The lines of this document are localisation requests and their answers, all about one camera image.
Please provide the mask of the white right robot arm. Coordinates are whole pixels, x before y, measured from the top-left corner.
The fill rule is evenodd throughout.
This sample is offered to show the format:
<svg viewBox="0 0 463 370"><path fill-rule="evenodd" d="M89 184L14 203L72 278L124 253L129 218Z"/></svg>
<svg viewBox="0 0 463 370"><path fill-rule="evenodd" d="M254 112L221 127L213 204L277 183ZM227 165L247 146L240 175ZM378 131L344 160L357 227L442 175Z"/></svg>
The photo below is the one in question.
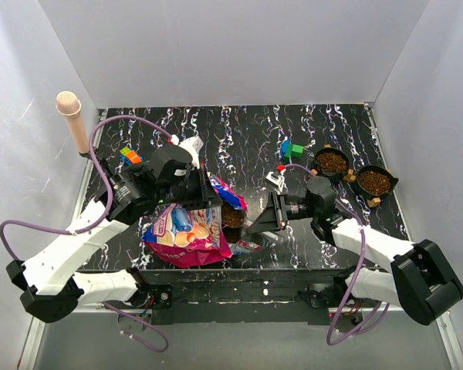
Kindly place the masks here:
<svg viewBox="0 0 463 370"><path fill-rule="evenodd" d="M435 242L401 240L364 225L324 177L310 177L303 197L284 193L282 175L270 172L266 179L275 190L248 234L276 232L291 220L308 219L319 240L379 266L375 271L358 263L334 278L332 289L323 293L333 294L342 306L368 298L394 304L417 323L429 325L463 299L463 284Z"/></svg>

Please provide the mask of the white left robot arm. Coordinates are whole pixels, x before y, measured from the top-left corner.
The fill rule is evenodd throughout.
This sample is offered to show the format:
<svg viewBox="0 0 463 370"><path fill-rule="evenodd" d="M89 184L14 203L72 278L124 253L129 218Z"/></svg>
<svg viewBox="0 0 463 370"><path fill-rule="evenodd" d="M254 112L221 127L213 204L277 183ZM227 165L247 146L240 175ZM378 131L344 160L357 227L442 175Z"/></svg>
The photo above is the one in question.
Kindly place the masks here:
<svg viewBox="0 0 463 370"><path fill-rule="evenodd" d="M81 265L113 237L160 205L184 210L218 209L221 198L205 168L186 166L175 177L157 179L145 163L112 175L70 227L36 256L14 259L6 268L22 290L27 313L45 322L63 319L86 304L121 301L142 308L156 287L135 268L110 273L80 273Z"/></svg>

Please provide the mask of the pink pet food bag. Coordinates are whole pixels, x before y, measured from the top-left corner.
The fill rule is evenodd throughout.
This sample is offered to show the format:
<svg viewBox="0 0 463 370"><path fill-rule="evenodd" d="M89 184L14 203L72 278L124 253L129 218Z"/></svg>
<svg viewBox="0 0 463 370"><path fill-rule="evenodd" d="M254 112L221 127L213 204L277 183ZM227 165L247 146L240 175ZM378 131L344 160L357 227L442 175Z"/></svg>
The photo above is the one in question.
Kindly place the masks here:
<svg viewBox="0 0 463 370"><path fill-rule="evenodd" d="M197 267L262 249L244 240L248 211L244 197L215 175L210 181L221 206L184 210L171 204L145 232L142 241L163 261L180 268Z"/></svg>

